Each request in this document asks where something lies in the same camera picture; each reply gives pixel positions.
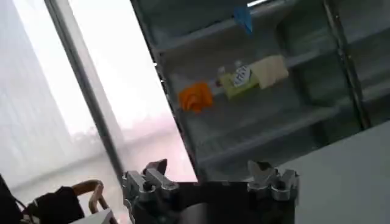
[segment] open refrigerator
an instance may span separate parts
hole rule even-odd
[[[200,180],[242,180],[250,159],[277,166],[389,117],[389,1],[132,5]],[[250,32],[233,16],[243,8]],[[287,78],[234,99],[215,85],[221,68],[234,72],[238,61],[270,55],[283,56]],[[179,95],[197,82],[209,85],[213,104],[199,113],[183,110]]]

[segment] metal frame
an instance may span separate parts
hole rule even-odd
[[[356,119],[358,120],[360,129],[368,129],[371,127],[371,120],[363,103],[363,92],[361,90],[355,65],[353,64],[352,56],[349,52],[348,41],[341,24],[338,9],[333,0],[324,0],[323,5],[329,29],[331,30],[337,46],[338,59],[344,72],[344,78],[350,100],[353,103]]]
[[[88,109],[96,125],[97,132],[99,133],[104,148],[114,168],[116,177],[119,183],[122,183],[122,174],[124,171],[123,166],[119,160],[113,142],[113,138],[108,130],[106,120],[103,117],[103,112],[93,92],[91,83],[87,77],[86,70],[81,62],[80,55],[77,52],[76,46],[74,44],[74,40],[70,35],[69,30],[65,24],[64,17],[61,13],[58,2],[57,0],[44,0],[44,2],[53,20],[55,29],[61,39],[61,43],[66,52],[66,56],[68,57],[68,60],[72,66],[72,70],[74,72],[74,75],[76,76],[77,82],[80,86],[84,99],[88,105]]]

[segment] package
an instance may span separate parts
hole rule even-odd
[[[256,76],[248,66],[238,67],[233,73],[221,74],[219,81],[229,99],[258,85]]]
[[[249,65],[252,74],[257,77],[261,89],[270,87],[288,77],[283,56],[273,55]]]

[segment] cream-colored box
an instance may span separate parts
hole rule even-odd
[[[288,77],[284,57],[273,55],[249,65],[252,74],[257,79],[261,89],[270,87]]]

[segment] floor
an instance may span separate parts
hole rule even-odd
[[[159,136],[129,144],[126,150],[122,150],[118,154],[126,170],[140,171],[149,161],[167,158],[166,176],[168,178],[175,181],[196,180],[177,130],[167,131]],[[83,163],[73,164],[11,190],[15,197],[24,203],[29,203],[35,197],[53,192],[61,186],[72,186],[90,179],[98,179],[103,182],[104,197],[118,222],[130,223],[127,209],[122,205],[121,188],[106,155],[95,156]],[[89,196],[87,194],[79,197],[86,215],[90,214],[88,209]]]

